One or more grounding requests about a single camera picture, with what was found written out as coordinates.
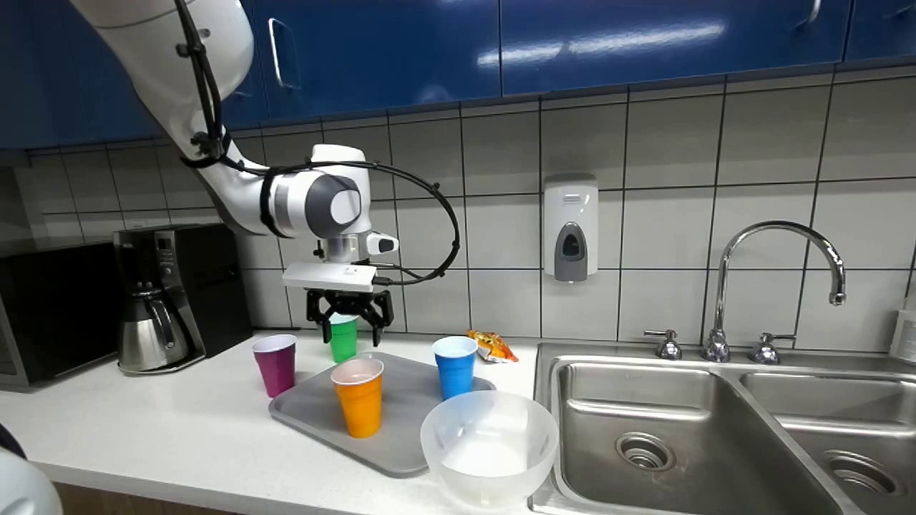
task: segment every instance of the green cup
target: green cup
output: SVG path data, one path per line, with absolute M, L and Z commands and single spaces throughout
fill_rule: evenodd
M 359 341 L 356 318 L 335 311 L 331 318 L 331 322 L 333 322 L 333 357 L 335 357 L 335 362 L 343 362 L 343 359 L 356 357 L 356 341 Z

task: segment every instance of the stainless steel sink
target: stainless steel sink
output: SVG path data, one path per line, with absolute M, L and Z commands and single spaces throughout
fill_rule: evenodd
M 560 417 L 561 452 L 529 505 L 916 513 L 913 377 L 883 357 L 760 367 L 542 347 L 535 398 Z
M 746 385 L 864 513 L 916 513 L 916 381 L 754 372 Z

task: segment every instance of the microwave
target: microwave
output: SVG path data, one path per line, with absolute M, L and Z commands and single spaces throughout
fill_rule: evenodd
M 112 242 L 0 258 L 0 388 L 34 388 L 117 355 Z

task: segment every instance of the white bowl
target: white bowl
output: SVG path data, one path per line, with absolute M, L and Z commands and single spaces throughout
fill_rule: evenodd
M 507 510 L 532 494 L 560 448 L 555 417 L 535 400 L 466 392 L 438 404 L 422 447 L 435 484 L 464 510 Z

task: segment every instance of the white countertop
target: white countertop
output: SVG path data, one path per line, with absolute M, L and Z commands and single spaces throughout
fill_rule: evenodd
M 298 375 L 333 367 L 295 335 Z M 381 351 L 432 362 L 432 337 L 385 337 Z M 532 398 L 535 347 L 478 367 L 497 388 Z M 0 392 L 0 422 L 51 480 L 227 513 L 461 513 L 429 473 L 386 478 L 278 421 L 252 341 L 179 375 L 124 377 L 96 367 L 37 392 Z

